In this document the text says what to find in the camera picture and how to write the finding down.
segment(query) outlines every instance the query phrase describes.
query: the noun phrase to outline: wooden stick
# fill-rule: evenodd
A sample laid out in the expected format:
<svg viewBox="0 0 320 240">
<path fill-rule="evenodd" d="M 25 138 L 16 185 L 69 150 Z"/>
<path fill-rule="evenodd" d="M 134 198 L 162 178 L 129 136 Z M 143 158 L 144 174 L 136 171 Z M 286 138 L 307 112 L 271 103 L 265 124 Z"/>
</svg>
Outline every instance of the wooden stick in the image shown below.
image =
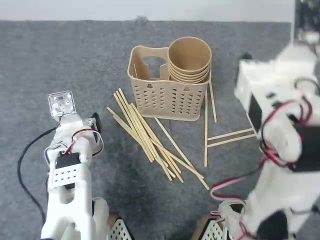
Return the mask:
<svg viewBox="0 0 320 240">
<path fill-rule="evenodd" d="M 169 152 L 167 149 L 165 149 L 163 146 L 161 146 L 160 144 L 158 144 L 156 141 L 154 141 L 153 139 L 151 139 L 152 143 L 154 145 L 156 145 L 158 147 L 158 149 L 162 149 L 167 155 L 170 155 L 174 160 L 176 160 L 178 163 L 180 163 L 182 166 L 184 166 L 186 169 L 188 169 L 190 172 L 194 173 L 197 178 L 200 180 L 200 182 L 202 183 L 202 185 L 205 187 L 205 189 L 210 190 L 208 184 L 205 182 L 204 180 L 204 176 L 202 176 L 200 173 L 198 173 L 194 168 L 191 168 L 189 165 L 187 165 L 186 163 L 184 163 L 182 160 L 180 160 L 179 158 L 177 158 L 175 155 L 173 155 L 171 152 Z"/>
<path fill-rule="evenodd" d="M 117 115 L 113 115 L 113 118 L 121 125 L 121 127 L 123 127 L 124 130 L 126 130 L 126 132 L 127 132 L 128 134 L 130 134 L 137 142 L 139 142 L 139 140 L 138 140 L 137 136 L 135 136 L 133 130 L 130 129 L 130 127 L 129 127 L 120 117 L 118 117 Z M 168 178 L 169 178 L 169 180 L 170 180 L 170 179 L 172 180 L 172 178 L 171 178 L 170 175 L 172 175 L 173 173 L 172 173 L 171 171 L 170 171 L 171 174 L 169 173 L 169 169 L 166 168 L 168 165 L 167 165 L 166 167 L 164 167 L 163 164 L 164 164 L 165 162 L 159 161 L 158 163 L 161 165 L 162 168 L 165 168 L 165 169 L 166 169 L 166 170 L 163 169 L 164 172 L 169 175 L 169 176 L 167 175 Z"/>
<path fill-rule="evenodd" d="M 233 138 L 233 139 L 212 143 L 212 144 L 209 144 L 207 147 L 211 148 L 211 147 L 219 146 L 219 145 L 222 145 L 222 144 L 228 144 L 228 143 L 232 143 L 232 142 L 243 140 L 243 139 L 253 138 L 255 136 L 256 136 L 255 134 L 251 134 L 251 135 L 247 135 L 247 136 L 240 136 L 240 137 L 236 137 L 236 138 Z"/>
<path fill-rule="evenodd" d="M 143 139 L 147 145 L 147 147 L 149 148 L 152 156 L 154 158 L 157 157 L 157 151 L 155 149 L 155 147 L 153 146 L 153 144 L 150 142 L 150 139 L 145 131 L 145 129 L 143 128 L 141 122 L 139 121 L 137 115 L 135 114 L 135 111 L 132 109 L 132 106 L 129 105 L 124 93 L 122 92 L 121 88 L 118 89 L 119 91 L 116 91 L 117 94 L 120 94 L 122 100 L 123 100 L 123 104 L 125 105 L 125 107 L 129 110 L 128 115 L 131 116 L 133 118 L 133 121 L 136 123 L 136 125 L 138 126 L 138 131 L 141 132 Z"/>
<path fill-rule="evenodd" d="M 213 119 L 214 123 L 217 123 L 217 113 L 216 113 L 216 105 L 214 99 L 214 90 L 212 88 L 212 80 L 209 81 L 209 88 L 210 88 L 210 96 L 211 96 L 211 105 L 212 105 L 212 112 L 213 112 Z"/>
<path fill-rule="evenodd" d="M 144 128 L 146 129 L 147 133 L 149 134 L 150 138 L 152 138 L 153 140 L 155 140 L 156 142 L 158 142 L 161 146 L 163 146 L 163 144 L 160 142 L 160 140 L 158 139 L 158 137 L 156 136 L 156 134 L 154 133 L 154 131 L 151 129 L 151 127 L 149 126 L 149 124 L 146 122 L 146 120 L 144 119 L 144 117 L 141 115 L 141 113 L 138 111 L 138 109 L 136 108 L 136 106 L 131 103 L 130 104 L 134 111 L 136 112 L 136 114 L 138 115 L 142 125 L 144 126 Z M 174 167 L 176 168 L 176 170 L 178 171 L 179 174 L 181 174 L 181 170 L 180 168 L 178 167 L 178 165 L 172 160 L 172 158 L 170 156 L 167 156 L 172 164 L 174 165 Z"/>
<path fill-rule="evenodd" d="M 158 118 L 154 118 L 156 120 L 156 122 L 158 123 L 158 125 L 160 126 L 160 128 L 162 129 L 162 131 L 165 133 L 165 135 L 168 137 L 168 139 L 170 140 L 170 142 L 172 143 L 172 145 L 175 147 L 175 149 L 178 151 L 178 153 L 182 156 L 182 158 L 185 160 L 185 162 L 194 169 L 194 166 L 191 164 L 191 162 L 189 161 L 189 159 L 186 157 L 186 155 L 181 151 L 181 149 L 178 147 L 178 145 L 176 144 L 175 140 L 170 136 L 170 134 L 168 133 L 168 131 L 166 130 L 166 128 L 162 125 L 162 123 L 159 121 Z"/>
<path fill-rule="evenodd" d="M 120 100 L 121 104 L 123 105 L 127 115 L 129 116 L 138 136 L 140 137 L 141 141 L 143 142 L 143 144 L 145 145 L 145 148 L 148 150 L 149 154 L 151 155 L 152 161 L 153 162 L 156 158 L 156 155 L 154 152 L 152 152 L 152 150 L 150 149 L 150 143 L 148 142 L 148 139 L 145 138 L 143 131 L 141 131 L 141 129 L 139 128 L 139 124 L 136 121 L 136 119 L 132 116 L 132 113 L 129 109 L 129 106 L 127 105 L 126 101 L 123 99 L 123 97 L 120 95 L 120 93 L 118 91 L 115 91 L 118 99 Z"/>
<path fill-rule="evenodd" d="M 205 117 L 204 117 L 204 167 L 208 166 L 208 90 L 204 94 Z"/>
<path fill-rule="evenodd" d="M 140 131 L 140 133 L 142 134 L 142 137 L 144 138 L 147 146 L 149 147 L 149 149 L 152 152 L 152 155 L 154 155 L 154 159 L 162 166 L 165 174 L 167 175 L 167 177 L 169 178 L 170 181 L 172 181 L 172 178 L 170 176 L 170 174 L 168 173 L 168 169 L 165 167 L 164 161 L 161 160 L 157 150 L 155 149 L 155 147 L 153 146 L 153 144 L 150 141 L 150 138 L 148 137 L 144 127 L 142 126 L 141 122 L 138 119 L 138 116 L 135 114 L 134 109 L 132 108 L 131 105 L 128 105 L 129 111 L 131 113 L 131 116 L 133 118 L 133 121 L 135 122 L 135 124 L 138 126 L 138 130 Z"/>
<path fill-rule="evenodd" d="M 191 164 L 191 162 L 188 160 L 188 158 L 184 155 L 184 153 L 181 151 L 181 149 L 178 147 L 178 145 L 176 144 L 176 142 L 173 140 L 173 138 L 169 135 L 169 133 L 167 132 L 167 130 L 165 129 L 165 127 L 161 124 L 161 122 L 155 117 L 154 118 L 155 120 L 156 120 L 156 122 L 159 124 L 159 126 L 161 127 L 161 129 L 163 130 L 163 132 L 165 133 L 165 135 L 169 138 L 169 140 L 171 141 L 171 143 L 173 144 L 173 146 L 175 147 L 175 149 L 180 153 L 180 155 L 182 156 L 182 158 L 185 160 L 185 162 L 189 165 L 189 167 L 190 167 L 190 169 L 192 169 L 192 170 L 196 170 L 195 169 L 195 167 Z M 179 162 L 179 161 L 181 161 L 179 158 L 177 158 L 175 155 L 173 155 L 171 152 L 169 152 L 168 151 L 168 154 L 170 154 L 171 155 L 171 157 L 173 158 L 173 159 L 175 159 L 178 163 L 180 163 L 181 165 L 183 165 L 184 164 L 184 162 Z M 205 187 L 205 189 L 207 189 L 207 190 L 209 190 L 210 188 L 209 188 L 209 186 L 208 186 L 208 184 L 204 181 L 204 177 L 202 176 L 202 175 L 197 175 L 197 177 L 199 178 L 199 180 L 200 180 L 200 182 L 202 183 L 202 185 Z"/>
<path fill-rule="evenodd" d="M 176 175 L 175 175 L 169 168 L 168 168 L 167 170 L 168 170 L 170 176 L 171 176 L 173 179 L 175 179 L 175 178 L 176 178 Z"/>
<path fill-rule="evenodd" d="M 165 149 L 163 146 L 161 146 L 159 143 L 157 143 L 155 140 L 151 139 L 151 142 L 157 146 L 158 149 L 161 149 L 165 152 L 165 154 L 170 155 L 174 160 L 176 160 L 179 164 L 181 164 L 182 166 L 184 166 L 186 169 L 188 169 L 189 171 L 191 171 L 192 173 L 194 173 L 195 175 L 197 175 L 200 178 L 204 178 L 204 176 L 202 176 L 200 173 L 197 172 L 197 170 L 195 170 L 194 168 L 190 167 L 188 164 L 186 164 L 184 161 L 180 160 L 178 157 L 176 157 L 175 155 L 173 155 L 171 152 L 169 152 L 167 149 Z"/>
<path fill-rule="evenodd" d="M 148 149 L 146 143 L 144 142 L 144 139 L 142 138 L 141 134 L 139 134 L 138 132 L 138 128 L 133 124 L 133 121 L 130 119 L 128 113 L 129 110 L 125 109 L 125 105 L 123 105 L 118 97 L 118 95 L 116 93 L 113 94 L 116 102 L 118 103 L 119 107 L 121 108 L 121 111 L 124 114 L 125 119 L 127 120 L 127 122 L 129 123 L 133 133 L 140 138 L 141 140 L 141 144 L 144 145 L 143 150 L 145 151 L 145 154 L 147 156 L 147 158 L 149 159 L 149 161 L 152 163 L 154 161 L 154 157 L 152 156 L 150 150 Z"/>
<path fill-rule="evenodd" d="M 230 133 L 226 133 L 226 134 L 222 134 L 222 135 L 218 135 L 218 136 L 212 136 L 212 137 L 208 138 L 208 141 L 215 140 L 215 139 L 222 139 L 222 138 L 237 135 L 237 134 L 243 134 L 243 133 L 250 132 L 250 131 L 253 131 L 253 129 L 247 128 L 247 129 L 240 130 L 240 131 L 234 131 L 234 132 L 230 132 Z"/>
<path fill-rule="evenodd" d="M 114 118 L 114 120 L 116 120 L 116 121 L 121 125 L 121 127 L 123 127 L 125 130 L 127 130 L 127 129 L 130 130 L 129 126 L 128 126 L 117 114 L 113 115 L 113 118 Z M 134 135 L 134 132 L 133 132 L 132 130 L 131 130 L 131 131 L 127 131 L 127 132 L 128 132 L 128 133 L 130 134 L 130 136 L 133 137 L 133 139 L 136 140 L 136 142 L 137 142 L 138 144 L 140 144 L 141 147 L 143 148 L 143 145 L 142 145 L 142 143 L 141 143 L 140 138 L 138 138 L 136 135 Z M 164 163 L 164 165 L 165 165 L 166 168 L 169 167 L 169 165 L 168 165 L 165 161 L 164 161 L 163 163 Z"/>
<path fill-rule="evenodd" d="M 146 122 L 146 120 L 144 119 L 144 117 L 140 114 L 140 112 L 138 111 L 138 109 L 136 108 L 136 106 L 131 103 L 130 104 L 132 106 L 132 108 L 134 109 L 135 113 L 137 114 L 137 116 L 140 119 L 140 122 L 142 123 L 142 125 L 144 126 L 144 128 L 146 129 L 146 131 L 148 132 L 149 136 L 156 141 L 158 144 L 160 144 L 161 146 L 162 143 L 160 142 L 160 140 L 157 138 L 156 134 L 152 131 L 151 127 L 148 125 L 148 123 Z M 165 160 L 167 161 L 167 163 L 169 164 L 169 166 L 171 167 L 171 169 L 173 170 L 173 172 L 175 173 L 175 175 L 178 177 L 178 179 L 180 180 L 181 183 L 184 182 L 184 180 L 182 179 L 182 177 L 180 176 L 180 174 L 182 173 L 181 170 L 179 169 L 179 167 L 177 166 L 177 164 L 174 162 L 174 160 L 170 157 L 167 156 L 166 153 L 159 149 L 161 155 L 165 158 Z"/>
</svg>

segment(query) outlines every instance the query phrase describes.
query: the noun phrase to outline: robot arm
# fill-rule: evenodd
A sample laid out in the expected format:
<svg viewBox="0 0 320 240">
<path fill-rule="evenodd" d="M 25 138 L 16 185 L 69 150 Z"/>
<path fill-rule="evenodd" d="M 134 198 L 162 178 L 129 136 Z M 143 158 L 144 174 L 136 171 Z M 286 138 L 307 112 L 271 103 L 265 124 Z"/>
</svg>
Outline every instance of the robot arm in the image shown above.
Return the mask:
<svg viewBox="0 0 320 240">
<path fill-rule="evenodd" d="M 297 9 L 305 14 L 310 2 Z M 319 29 L 310 32 L 306 15 L 297 13 L 296 19 L 304 20 L 295 25 L 295 40 L 275 60 L 259 62 L 246 55 L 239 61 L 234 94 L 271 160 L 264 162 L 246 201 L 219 206 L 235 240 L 295 239 L 320 195 L 320 88 L 314 75 Z"/>
<path fill-rule="evenodd" d="M 44 151 L 49 166 L 48 206 L 41 239 L 108 239 L 109 208 L 103 198 L 92 199 L 89 171 L 92 157 L 103 150 L 99 116 L 82 120 L 71 91 L 48 99 L 52 118 L 60 121 Z"/>
</svg>

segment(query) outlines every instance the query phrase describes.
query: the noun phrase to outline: floor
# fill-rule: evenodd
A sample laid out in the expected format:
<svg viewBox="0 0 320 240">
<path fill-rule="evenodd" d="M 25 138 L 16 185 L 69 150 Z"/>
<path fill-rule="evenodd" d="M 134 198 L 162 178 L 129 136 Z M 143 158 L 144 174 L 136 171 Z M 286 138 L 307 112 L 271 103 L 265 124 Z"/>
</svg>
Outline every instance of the floor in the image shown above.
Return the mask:
<svg viewBox="0 0 320 240">
<path fill-rule="evenodd" d="M 199 180 L 183 171 L 184 184 L 169 182 L 151 165 L 142 149 L 106 111 L 120 113 L 113 92 L 122 88 L 133 101 L 127 76 L 131 49 L 136 45 L 168 46 L 182 36 L 204 39 L 213 51 L 213 87 L 218 123 L 209 111 L 209 137 L 248 128 L 249 122 L 233 94 L 237 58 L 250 51 L 269 60 L 287 44 L 286 23 L 47 21 L 0 22 L 0 236 L 38 240 L 41 217 L 18 184 L 17 160 L 25 145 L 56 123 L 49 114 L 47 94 L 72 90 L 77 112 L 101 116 L 105 150 L 90 166 L 92 194 L 108 202 L 125 220 L 136 240 L 187 240 L 201 216 L 216 210 Z M 159 62 L 150 59 L 150 64 Z M 153 119 L 151 127 L 164 145 L 178 154 Z M 205 176 L 209 185 L 256 167 L 261 153 L 251 138 L 208 150 L 204 167 L 204 114 L 196 122 L 162 120 L 172 137 Z M 47 165 L 43 150 L 53 135 L 32 146 L 22 163 L 23 179 L 46 207 Z M 258 176 L 222 193 L 246 197 Z M 300 231 L 304 240 L 318 239 L 320 221 L 312 217 Z"/>
</svg>

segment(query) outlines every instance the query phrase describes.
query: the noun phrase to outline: stacked paper cup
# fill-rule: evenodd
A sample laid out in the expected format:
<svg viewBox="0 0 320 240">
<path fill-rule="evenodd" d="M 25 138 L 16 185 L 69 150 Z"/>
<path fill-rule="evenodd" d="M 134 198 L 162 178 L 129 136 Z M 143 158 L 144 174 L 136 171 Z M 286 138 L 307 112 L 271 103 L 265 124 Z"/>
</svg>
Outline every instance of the stacked paper cup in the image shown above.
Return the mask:
<svg viewBox="0 0 320 240">
<path fill-rule="evenodd" d="M 178 38 L 169 46 L 170 79 L 184 84 L 199 84 L 210 77 L 212 52 L 208 44 L 192 36 Z"/>
</svg>

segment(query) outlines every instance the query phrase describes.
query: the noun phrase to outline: black cable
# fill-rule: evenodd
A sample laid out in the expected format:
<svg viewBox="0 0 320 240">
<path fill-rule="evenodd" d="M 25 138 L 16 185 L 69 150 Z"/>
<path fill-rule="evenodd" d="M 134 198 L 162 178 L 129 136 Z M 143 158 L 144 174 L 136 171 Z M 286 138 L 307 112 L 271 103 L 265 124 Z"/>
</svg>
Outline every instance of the black cable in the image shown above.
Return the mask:
<svg viewBox="0 0 320 240">
<path fill-rule="evenodd" d="M 317 89 L 317 95 L 320 95 L 320 85 L 316 81 L 309 78 L 298 78 L 297 80 L 294 81 L 294 88 L 298 89 L 298 84 L 302 82 L 309 82 L 314 84 Z"/>
<path fill-rule="evenodd" d="M 24 190 L 24 192 L 28 195 L 28 197 L 33 201 L 33 203 L 36 205 L 36 207 L 39 209 L 40 213 L 41 213 L 41 217 L 42 217 L 42 224 L 44 225 L 46 222 L 46 214 L 44 209 L 42 208 L 42 206 L 40 205 L 40 203 L 38 202 L 38 200 L 31 194 L 31 192 L 27 189 L 26 185 L 24 184 L 23 180 L 22 180 L 22 176 L 21 176 L 21 163 L 22 160 L 24 159 L 24 156 L 26 155 L 28 149 L 31 147 L 32 144 L 34 144 L 36 141 L 38 141 L 39 139 L 41 139 L 42 137 L 50 134 L 51 132 L 53 132 L 54 130 L 57 129 L 57 127 L 59 126 L 59 124 L 57 126 L 55 126 L 54 128 L 49 129 L 48 131 L 45 131 L 44 133 L 42 133 L 41 135 L 39 135 L 37 138 L 35 138 L 33 141 L 31 141 L 30 143 L 28 143 L 28 145 L 24 148 L 23 152 L 21 153 L 18 163 L 17 163 L 17 176 L 18 176 L 18 180 L 19 183 L 22 187 L 22 189 Z"/>
</svg>

